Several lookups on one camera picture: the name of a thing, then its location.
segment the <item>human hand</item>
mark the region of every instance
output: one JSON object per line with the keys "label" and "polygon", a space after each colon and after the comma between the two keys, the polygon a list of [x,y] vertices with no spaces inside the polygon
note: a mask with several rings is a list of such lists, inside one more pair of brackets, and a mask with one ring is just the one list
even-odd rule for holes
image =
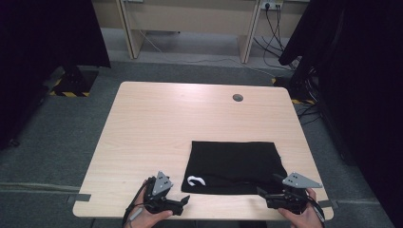
{"label": "human hand", "polygon": [[[124,228],[151,228],[157,222],[168,219],[170,216],[173,215],[172,211],[162,211],[158,214],[151,214],[149,213],[144,207],[144,192],[145,188],[142,190],[140,195],[137,197],[135,201],[135,205],[138,205],[133,208],[133,210],[128,215],[127,222]],[[134,218],[132,221],[129,221],[131,216],[137,213],[140,210],[140,214]]]}
{"label": "human hand", "polygon": [[[312,188],[307,188],[306,191],[309,197],[317,200],[317,193]],[[322,223],[317,216],[317,212],[309,202],[301,215],[296,215],[284,208],[279,208],[278,212],[291,221],[292,228],[322,228]]]}

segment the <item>wooden table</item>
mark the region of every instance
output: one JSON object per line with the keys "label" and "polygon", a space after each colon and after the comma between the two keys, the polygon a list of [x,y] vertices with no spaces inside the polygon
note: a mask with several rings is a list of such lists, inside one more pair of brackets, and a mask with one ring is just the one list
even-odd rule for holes
{"label": "wooden table", "polygon": [[[233,100],[240,94],[243,101]],[[279,87],[122,83],[76,201],[82,218],[121,218],[143,181],[163,171],[181,192],[192,141],[274,142],[288,173],[322,182],[287,90]],[[190,194],[180,217],[260,219],[283,217],[259,196]],[[317,199],[327,200],[325,189]],[[333,217],[324,208],[326,219]]]}

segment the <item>power strip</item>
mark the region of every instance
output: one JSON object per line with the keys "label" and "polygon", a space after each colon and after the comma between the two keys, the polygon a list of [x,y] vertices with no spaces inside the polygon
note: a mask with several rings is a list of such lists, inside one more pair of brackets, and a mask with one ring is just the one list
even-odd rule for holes
{"label": "power strip", "polygon": [[282,4],[284,3],[283,0],[263,0],[261,2],[260,8],[262,10],[266,10],[266,4],[270,5],[269,10],[278,10],[278,9],[282,9]]}

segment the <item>gray carpet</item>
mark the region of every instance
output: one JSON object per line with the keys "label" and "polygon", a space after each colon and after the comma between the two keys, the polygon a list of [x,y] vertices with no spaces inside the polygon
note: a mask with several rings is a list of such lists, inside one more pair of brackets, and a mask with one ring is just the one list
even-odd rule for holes
{"label": "gray carpet", "polygon": [[[82,184],[121,82],[272,85],[270,75],[248,68],[112,62],[112,68],[99,71],[89,97],[47,96],[21,132],[21,144],[0,151],[0,227],[90,227],[91,219],[74,217],[67,199]],[[284,70],[270,72],[291,76]],[[295,107],[298,111],[303,105]],[[323,121],[308,123],[316,117],[303,117],[301,123],[307,123],[305,136],[335,203],[327,227],[393,227],[357,167],[338,156]],[[93,225],[119,226],[119,219],[96,219]],[[269,221],[268,227],[289,227],[289,222]]]}

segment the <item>folded black cloth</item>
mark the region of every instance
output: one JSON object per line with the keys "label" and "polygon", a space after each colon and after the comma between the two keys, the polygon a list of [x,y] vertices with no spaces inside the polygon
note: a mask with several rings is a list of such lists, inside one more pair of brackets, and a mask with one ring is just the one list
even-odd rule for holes
{"label": "folded black cloth", "polygon": [[257,187],[269,194],[282,193],[282,166],[272,142],[192,142],[182,183],[187,193],[256,195]]}

